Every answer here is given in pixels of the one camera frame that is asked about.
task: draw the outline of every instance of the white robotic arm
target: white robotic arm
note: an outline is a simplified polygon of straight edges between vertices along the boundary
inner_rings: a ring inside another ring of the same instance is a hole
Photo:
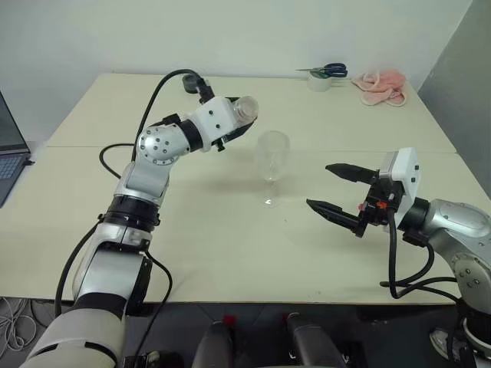
[[[114,199],[88,242],[74,277],[74,306],[57,317],[23,368],[114,367],[124,343],[124,316],[142,303],[152,261],[144,254],[160,223],[158,210],[173,164],[242,135],[254,122],[251,97],[213,97],[182,120],[173,115],[137,139],[137,156],[117,184]]]
[[[477,352],[473,359],[467,361],[475,361],[478,366],[491,366],[489,215],[464,203],[452,203],[442,199],[428,202],[417,198],[415,195],[420,179],[420,167],[412,148],[388,153],[382,167],[375,171],[344,163],[329,165],[326,169],[342,179],[365,182],[370,185],[370,190],[358,216],[343,212],[331,203],[308,199],[307,203],[312,209],[328,221],[349,228],[359,237],[363,236],[368,224],[387,226],[393,221],[394,231],[391,232],[390,248],[394,250],[394,256],[393,261],[389,260],[389,279],[391,262],[395,279],[395,228],[404,232],[403,239],[407,242],[430,247],[441,255],[455,274],[454,281],[459,286],[463,300],[461,309],[464,310],[464,333]],[[391,294],[399,298],[416,288],[435,291],[427,287],[435,282],[435,279],[421,281],[409,288],[408,284],[417,281],[418,278],[404,283],[393,280]],[[451,278],[439,278],[438,281],[451,281]],[[395,287],[407,288],[397,293]]]

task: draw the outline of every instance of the pink towel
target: pink towel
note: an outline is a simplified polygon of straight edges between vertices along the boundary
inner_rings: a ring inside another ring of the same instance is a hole
[[[365,73],[352,82],[364,91],[361,102],[366,105],[376,105],[383,101],[392,106],[403,106],[406,103],[406,77],[398,71]]]

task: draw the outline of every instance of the laptop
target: laptop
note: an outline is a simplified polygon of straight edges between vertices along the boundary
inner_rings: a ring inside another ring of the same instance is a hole
[[[24,167],[32,164],[30,155],[31,151],[0,92],[0,208]]]

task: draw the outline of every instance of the white table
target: white table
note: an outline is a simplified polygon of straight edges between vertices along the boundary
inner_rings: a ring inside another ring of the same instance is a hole
[[[98,164],[97,147],[48,147],[0,211],[0,294],[53,298],[63,264],[80,237],[110,204],[116,179]],[[122,170],[128,149],[107,161]],[[368,186],[324,170],[346,162],[376,168],[383,153],[293,149],[289,174],[279,182],[282,201],[261,202],[263,183],[252,148],[194,153],[173,168],[150,251],[175,278],[172,301],[321,303],[442,303],[414,292],[395,301],[378,282],[387,277],[387,234],[370,227],[363,239],[310,210],[306,198],[324,199],[356,213]],[[419,153],[419,196],[468,202],[491,212],[491,202],[454,153]],[[419,270],[427,253],[399,246],[398,275]],[[429,276],[450,275],[437,257]],[[457,294],[455,285],[442,289]],[[64,298],[71,299],[68,287]],[[159,301],[166,279],[152,271],[147,301]]]
[[[161,76],[102,74],[56,130],[49,146],[106,146],[133,142],[138,124]],[[455,149],[407,84],[403,107],[382,103],[368,107],[349,80],[337,80],[324,93],[312,92],[304,80],[209,77],[217,95],[253,96],[259,118],[237,140],[252,147],[266,130],[287,133],[297,150],[386,152],[413,146],[418,152],[455,153]],[[198,97],[184,91],[180,77],[165,84],[148,123],[172,113],[194,111]]]

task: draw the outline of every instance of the tape roll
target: tape roll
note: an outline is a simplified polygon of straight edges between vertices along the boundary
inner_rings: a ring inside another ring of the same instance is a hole
[[[314,92],[324,92],[329,89],[331,84],[332,78],[327,74],[318,71],[308,72],[307,85]]]

